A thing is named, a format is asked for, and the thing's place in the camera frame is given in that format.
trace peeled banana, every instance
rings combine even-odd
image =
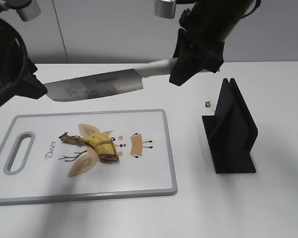
[[[114,143],[106,134],[95,133],[87,137],[69,136],[66,133],[59,137],[61,141],[67,144],[79,145],[88,144],[92,146],[102,160],[119,160]]]

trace cutting board handle hole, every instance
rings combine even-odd
[[[16,138],[3,169],[7,175],[17,174],[24,168],[34,137],[33,132],[27,131]]]

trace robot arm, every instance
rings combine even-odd
[[[183,11],[173,54],[178,58],[169,82],[181,86],[203,69],[217,72],[223,64],[226,37],[255,0],[155,0],[155,14],[173,18],[176,4],[195,3]],[[15,9],[23,21],[40,14],[35,0],[0,0],[0,12]],[[37,68],[28,59],[25,44],[17,31],[0,19],[0,106],[13,96],[38,99],[46,87],[33,74]]]
[[[240,19],[252,14],[261,4],[245,12],[255,0],[198,0],[192,10],[184,10],[180,18],[182,29],[173,57],[178,61],[169,82],[181,86],[203,69],[217,72],[223,64],[224,43]],[[192,0],[155,0],[155,14],[173,18],[177,4],[193,3]]]

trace gray cutting board rim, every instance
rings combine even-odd
[[[0,146],[0,154],[5,146],[5,143],[13,129],[15,122],[19,118],[29,117],[50,117],[50,116],[71,116],[71,115],[92,115],[92,114],[114,114],[114,113],[142,113],[142,112],[161,112],[164,132],[166,139],[166,147],[169,157],[170,175],[172,181],[171,188],[165,189],[146,189],[135,191],[115,191],[115,192],[100,192],[100,193],[85,193],[85,194],[69,194],[69,195],[48,195],[48,196],[34,196],[34,197],[16,197],[16,198],[3,198],[0,199],[0,205],[12,205],[12,204],[29,204],[29,203],[46,203],[46,202],[61,202],[61,201],[82,201],[82,200],[98,200],[98,199],[112,199],[112,198],[126,198],[126,197],[143,197],[143,196],[161,196],[161,195],[173,195],[177,192],[177,184],[175,177],[175,170],[171,152],[170,138],[166,120],[166,113],[163,109],[151,109],[151,110],[126,110],[126,111],[103,111],[103,112],[86,112],[86,113],[60,113],[60,114],[36,114],[36,115],[19,115],[16,116],[2,141]]]

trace black stand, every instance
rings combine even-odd
[[[202,116],[217,174],[255,173],[249,152],[258,131],[233,78],[225,78],[214,116]]]

